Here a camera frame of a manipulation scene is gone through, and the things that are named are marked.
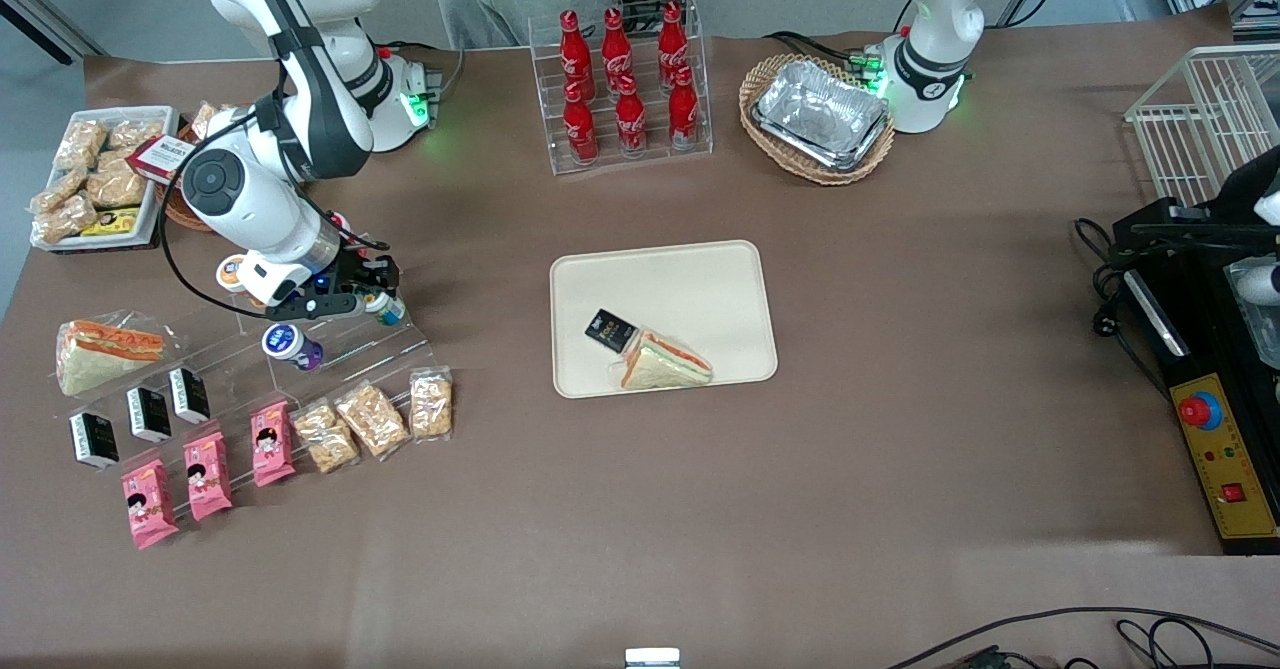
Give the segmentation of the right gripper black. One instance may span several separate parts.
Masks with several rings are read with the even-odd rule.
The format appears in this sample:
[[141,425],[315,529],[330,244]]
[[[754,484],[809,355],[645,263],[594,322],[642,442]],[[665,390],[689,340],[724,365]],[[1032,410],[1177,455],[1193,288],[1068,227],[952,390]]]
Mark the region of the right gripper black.
[[401,299],[401,272],[392,255],[362,256],[339,251],[323,272],[325,294],[360,295],[364,313],[378,313],[380,294]]

